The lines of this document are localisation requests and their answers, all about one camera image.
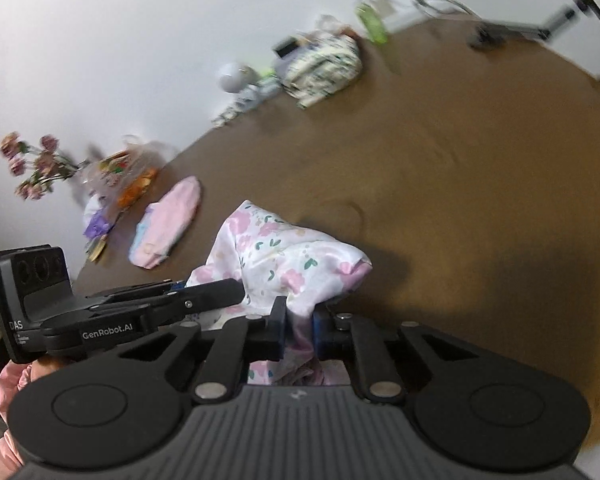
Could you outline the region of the left hand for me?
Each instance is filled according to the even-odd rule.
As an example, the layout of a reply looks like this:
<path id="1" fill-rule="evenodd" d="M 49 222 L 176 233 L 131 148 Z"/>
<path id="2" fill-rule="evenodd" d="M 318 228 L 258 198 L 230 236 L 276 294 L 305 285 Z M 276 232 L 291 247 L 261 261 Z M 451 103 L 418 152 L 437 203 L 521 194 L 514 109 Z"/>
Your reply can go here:
<path id="1" fill-rule="evenodd" d="M 53 356 L 43 356 L 31 364 L 30 382 L 36 382 L 40 378 L 53 374 L 67 365 L 66 361 Z"/>

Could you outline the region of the pink sleeve left forearm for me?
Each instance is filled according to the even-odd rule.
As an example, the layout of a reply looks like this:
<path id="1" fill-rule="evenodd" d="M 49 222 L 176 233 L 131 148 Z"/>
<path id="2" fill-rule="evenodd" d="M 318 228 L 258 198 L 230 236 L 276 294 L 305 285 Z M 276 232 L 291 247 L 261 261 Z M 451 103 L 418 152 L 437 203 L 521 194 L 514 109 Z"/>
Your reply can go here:
<path id="1" fill-rule="evenodd" d="M 9 361 L 0 374 L 0 416 L 7 422 L 7 412 L 15 395 L 31 381 L 32 364 Z M 8 479 L 23 465 L 9 429 L 0 437 L 0 479 Z"/>

